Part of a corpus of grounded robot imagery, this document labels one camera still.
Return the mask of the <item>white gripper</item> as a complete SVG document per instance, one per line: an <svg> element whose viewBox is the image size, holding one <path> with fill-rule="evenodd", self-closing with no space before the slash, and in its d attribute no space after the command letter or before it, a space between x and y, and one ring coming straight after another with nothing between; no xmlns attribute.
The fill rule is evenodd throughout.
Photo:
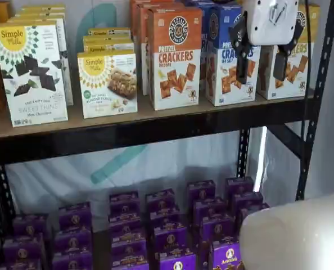
<svg viewBox="0 0 334 270"><path fill-rule="evenodd" d="M273 76L284 81L288 57L304 31L306 16L291 0L246 0L243 13L228 29L237 56L236 79L246 84L248 55L253 46L278 45Z"/></svg>

